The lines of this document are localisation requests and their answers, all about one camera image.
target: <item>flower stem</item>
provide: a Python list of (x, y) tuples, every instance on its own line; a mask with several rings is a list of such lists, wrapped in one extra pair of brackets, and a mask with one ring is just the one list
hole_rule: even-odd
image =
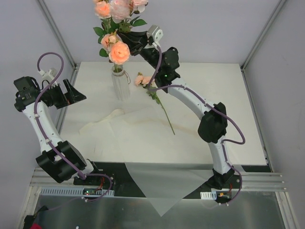
[(159, 97), (158, 97), (157, 95), (156, 95), (156, 99), (160, 102), (160, 105), (161, 105), (162, 109), (163, 109), (164, 112), (165, 112), (167, 121), (168, 121), (168, 123), (170, 124), (170, 127), (171, 127), (171, 129), (172, 129), (173, 135), (176, 135), (175, 132), (174, 132), (174, 130), (173, 130), (173, 126), (172, 126), (172, 124), (171, 124), (170, 118), (168, 117), (167, 112), (166, 112), (166, 110), (165, 110), (163, 104), (161, 103), (161, 100), (159, 99)]
[(115, 68), (115, 72), (118, 73), (119, 69), (118, 69), (118, 66), (116, 64), (114, 64), (114, 68)]

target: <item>artificial flower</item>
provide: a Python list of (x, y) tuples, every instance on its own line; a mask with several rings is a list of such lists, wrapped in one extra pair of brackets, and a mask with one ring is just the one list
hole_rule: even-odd
[(130, 14), (129, 0), (112, 0), (110, 2), (110, 13), (115, 23), (120, 23)]
[(142, 80), (143, 86), (146, 86), (149, 83), (150, 80), (151, 80), (150, 76), (144, 77), (144, 79)]
[(145, 10), (145, 6), (148, 4), (148, 0), (132, 0), (133, 10), (137, 10), (142, 13)]
[(101, 19), (110, 18), (110, 4), (105, 1), (97, 2), (95, 5), (95, 14)]
[(123, 43), (122, 41), (116, 42), (111, 47), (111, 51), (109, 53), (109, 59), (118, 65), (121, 65), (128, 61), (130, 56), (130, 51), (128, 45)]
[(144, 77), (143, 77), (143, 75), (141, 74), (141, 75), (138, 75), (136, 78), (135, 78), (135, 80), (134, 80), (134, 84), (136, 85), (136, 86), (139, 86), (139, 84), (141, 84), (142, 83), (142, 80), (144, 79)]
[(106, 34), (102, 38), (101, 44), (102, 44), (104, 50), (108, 50), (109, 37), (110, 37), (110, 34)]

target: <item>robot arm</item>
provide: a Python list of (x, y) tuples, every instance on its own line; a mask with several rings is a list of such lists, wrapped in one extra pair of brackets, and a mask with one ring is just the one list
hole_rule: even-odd
[(49, 113), (49, 106), (55, 105), (57, 109), (79, 102), (86, 97), (79, 93), (68, 80), (63, 81), (67, 93), (63, 93), (60, 85), (56, 82), (46, 90), (40, 101), (37, 103), (37, 114), (40, 120), (40, 127), (37, 123), (37, 115), (34, 112), (35, 100), (41, 92), (38, 84), (29, 76), (14, 81), (18, 92), (16, 93), (15, 108), (23, 112), (34, 127), (35, 133), (40, 142), (41, 156), (36, 158), (38, 165), (46, 171), (54, 180), (61, 183), (76, 176), (76, 171), (60, 158), (49, 142), (69, 160), (75, 167), (83, 172), (90, 173), (94, 170), (90, 161), (86, 161), (80, 152), (68, 141), (64, 141), (56, 130)]
[(206, 184), (212, 188), (222, 189), (225, 183), (234, 175), (228, 158), (224, 154), (226, 149), (223, 140), (226, 135), (227, 120), (215, 110), (226, 114), (225, 105), (214, 104), (203, 98), (204, 103), (197, 94), (180, 78), (175, 71), (179, 67), (179, 57), (176, 48), (171, 47), (162, 53), (159, 60), (159, 40), (163, 36), (162, 30), (153, 25), (146, 32), (118, 32), (122, 41), (129, 46), (131, 55), (141, 55), (158, 72), (155, 82), (159, 89), (176, 97), (189, 107), (199, 118), (199, 136), (208, 143), (213, 158), (213, 173)]

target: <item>white table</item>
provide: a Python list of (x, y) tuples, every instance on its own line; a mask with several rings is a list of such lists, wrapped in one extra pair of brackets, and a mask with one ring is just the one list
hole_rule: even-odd
[[(61, 132), (63, 139), (68, 140), (79, 149), (84, 158), (93, 161), (169, 164), (213, 163), (207, 143), (197, 134), (200, 121), (191, 110), (171, 95), (158, 91), (157, 94), (176, 131), (176, 136), (174, 136), (161, 107), (146, 94), (145, 89), (135, 87), (133, 84), (138, 72), (150, 76), (153, 74), (154, 69), (148, 63), (127, 62), (124, 64), (132, 81), (130, 84), (131, 97), (126, 102), (121, 102), (115, 97), (111, 66), (107, 62), (81, 63), (75, 88), (85, 94), (87, 99), (69, 106)], [(239, 65), (181, 63), (177, 72), (201, 96), (214, 103), (222, 102), (225, 104), (228, 116), (235, 120), (243, 131), (246, 137), (245, 145), (228, 143), (231, 162), (241, 165), (266, 165)], [(122, 109), (125, 114), (112, 120), (107, 119), (100, 122), (80, 134), (80, 129), (85, 125), (102, 120), (115, 109)], [(145, 124), (147, 131), (150, 131), (151, 139), (144, 138), (136, 141), (132, 135), (136, 136), (137, 133), (128, 132), (133, 130), (129, 127), (122, 127), (123, 130), (119, 131), (118, 140), (118, 133), (113, 132), (117, 123), (126, 123), (126, 120), (122, 121), (122, 119), (131, 120), (141, 113), (147, 114), (148, 111), (154, 111), (157, 114), (157, 116), (151, 114), (155, 119), (150, 117)], [(230, 123), (227, 128), (227, 137), (240, 140), (238, 132)], [(119, 142), (122, 139), (125, 140), (124, 149), (121, 149), (122, 145)], [(170, 147), (162, 142), (164, 139), (166, 141), (169, 139)], [(134, 148), (130, 145), (132, 142), (135, 142)], [(152, 149), (148, 154), (146, 154), (146, 151), (149, 151), (146, 150), (147, 148)]]

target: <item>white wall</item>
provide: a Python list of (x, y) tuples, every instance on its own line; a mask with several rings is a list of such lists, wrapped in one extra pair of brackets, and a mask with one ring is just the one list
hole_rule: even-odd
[(289, 0), (246, 69), (276, 172), (305, 228), (305, 1)]
[[(38, 5), (33, 0), (0, 2), (0, 228), (15, 228), (28, 190), (39, 142), (30, 122), (14, 108), (13, 81), (33, 76), (36, 62), (45, 52), (63, 54)], [(58, 57), (45, 57), (41, 67), (59, 69)], [(62, 77), (71, 76), (66, 62)]]
[[(45, 0), (76, 62), (106, 61), (93, 27), (92, 0)], [(163, 49), (182, 62), (242, 64), (279, 0), (150, 0), (142, 18), (164, 32)], [(133, 57), (131, 61), (140, 60)]]

